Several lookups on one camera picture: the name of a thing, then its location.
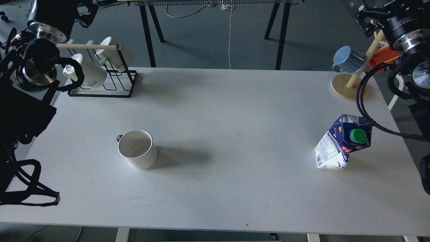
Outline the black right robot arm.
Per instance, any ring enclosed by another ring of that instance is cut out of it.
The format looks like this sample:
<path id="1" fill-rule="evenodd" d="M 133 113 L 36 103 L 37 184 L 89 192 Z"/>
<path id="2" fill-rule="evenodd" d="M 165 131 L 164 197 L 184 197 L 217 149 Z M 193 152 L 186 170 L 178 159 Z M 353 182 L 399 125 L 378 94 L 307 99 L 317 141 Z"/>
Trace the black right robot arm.
<path id="1" fill-rule="evenodd" d="M 356 92 L 356 105 L 360 114 L 373 127 L 421 142 L 429 142 L 429 1 L 391 0 L 383 7 L 369 7 L 363 0 L 355 20 L 361 30 L 370 36 L 377 29 L 385 35 L 388 46 L 400 52 L 393 64 L 377 64 L 362 78 Z M 389 69 L 387 86 L 398 98 L 413 100 L 410 112 L 421 135 L 398 133 L 374 121 L 364 107 L 364 89 L 377 71 Z"/>

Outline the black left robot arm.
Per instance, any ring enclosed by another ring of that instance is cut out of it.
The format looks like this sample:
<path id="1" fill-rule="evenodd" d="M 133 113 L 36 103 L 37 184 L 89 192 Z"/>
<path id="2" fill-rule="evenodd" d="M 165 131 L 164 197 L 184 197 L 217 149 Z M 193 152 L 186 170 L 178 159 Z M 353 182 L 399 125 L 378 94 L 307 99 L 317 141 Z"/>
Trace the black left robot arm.
<path id="1" fill-rule="evenodd" d="M 18 144 L 30 144 L 52 121 L 55 92 L 83 84 L 84 73 L 74 59 L 61 57 L 58 43 L 70 39 L 75 22 L 89 27 L 98 6 L 91 0 L 36 0 L 27 21 L 28 31 L 11 29 L 1 57 L 1 205 L 34 206 L 30 196 L 48 196 L 56 206 L 60 194 L 40 181 L 41 164 L 18 161 Z"/>

